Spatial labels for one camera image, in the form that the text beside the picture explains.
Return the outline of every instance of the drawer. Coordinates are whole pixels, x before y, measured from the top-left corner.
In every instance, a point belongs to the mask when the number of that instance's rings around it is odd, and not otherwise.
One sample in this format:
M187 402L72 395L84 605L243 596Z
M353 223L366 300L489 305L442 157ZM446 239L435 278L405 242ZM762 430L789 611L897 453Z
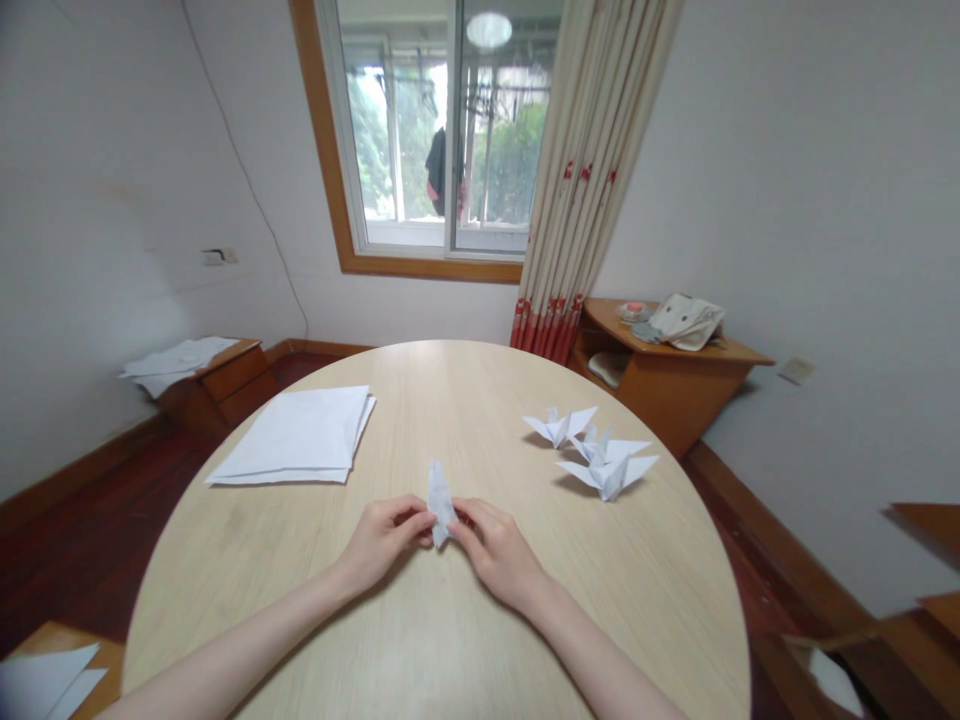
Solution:
M201 382L214 402L220 402L266 372L269 367L263 350L256 347L223 367L204 375Z
M280 388L277 387L273 373L265 372L223 400L220 403L220 412L223 413L230 427L236 427L278 392Z

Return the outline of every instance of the glass pane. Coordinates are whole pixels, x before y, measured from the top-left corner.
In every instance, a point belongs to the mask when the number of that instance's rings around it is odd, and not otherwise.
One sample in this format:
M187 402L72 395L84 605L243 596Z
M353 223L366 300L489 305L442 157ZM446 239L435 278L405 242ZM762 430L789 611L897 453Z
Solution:
M562 0L491 13L465 0L461 28L462 180L454 247L526 250Z
M367 243L443 247L446 0L337 10Z
M347 68L350 118L360 169L363 214L367 220L396 219L383 83L382 67L358 65Z

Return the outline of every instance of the window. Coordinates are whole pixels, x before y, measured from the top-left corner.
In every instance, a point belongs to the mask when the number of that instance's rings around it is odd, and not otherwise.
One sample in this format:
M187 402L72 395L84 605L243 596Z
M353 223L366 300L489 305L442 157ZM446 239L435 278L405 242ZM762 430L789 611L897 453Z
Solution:
M341 267L519 282L563 0L316 2L319 31L290 5Z

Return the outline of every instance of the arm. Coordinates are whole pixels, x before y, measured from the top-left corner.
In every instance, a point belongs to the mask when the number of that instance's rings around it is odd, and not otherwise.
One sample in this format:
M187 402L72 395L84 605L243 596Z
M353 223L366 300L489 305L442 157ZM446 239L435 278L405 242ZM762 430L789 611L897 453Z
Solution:
M453 505L468 522L452 523L450 533L477 576L550 643L598 718L683 720L677 706L547 575L510 515L483 500L454 498Z
M436 517L408 495L372 502L337 561L306 584L174 663L99 717L225 717L274 665L348 601L373 587L400 552L430 547Z

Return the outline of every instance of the hand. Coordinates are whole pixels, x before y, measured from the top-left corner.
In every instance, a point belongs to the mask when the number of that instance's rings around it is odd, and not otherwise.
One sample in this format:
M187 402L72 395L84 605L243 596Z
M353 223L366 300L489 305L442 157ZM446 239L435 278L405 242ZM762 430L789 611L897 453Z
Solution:
M453 498L457 514L480 529L478 537L464 522L447 529L470 558L477 577L498 599L529 615L549 596L553 586L537 556L527 544L513 518L484 500Z
M373 587L400 552L412 542L430 547L437 516L415 495L367 503L357 529L334 563L334 571L351 596Z

